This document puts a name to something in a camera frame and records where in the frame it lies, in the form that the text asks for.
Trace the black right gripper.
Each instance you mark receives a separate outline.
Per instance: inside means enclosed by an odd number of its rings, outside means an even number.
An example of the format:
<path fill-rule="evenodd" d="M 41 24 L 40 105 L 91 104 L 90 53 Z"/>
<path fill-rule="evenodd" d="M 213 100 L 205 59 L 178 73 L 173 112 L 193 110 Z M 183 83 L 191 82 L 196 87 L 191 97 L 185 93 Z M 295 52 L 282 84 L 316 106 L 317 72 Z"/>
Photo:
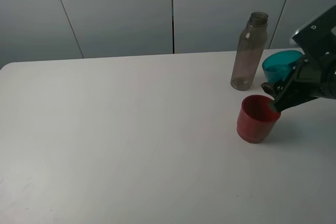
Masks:
<path fill-rule="evenodd" d="M 285 79 L 261 84 L 263 91 L 273 97 L 269 107 L 275 112 L 298 106 L 317 98 L 335 99 L 335 54 L 316 59 L 305 55 L 303 61 L 285 67 Z"/>

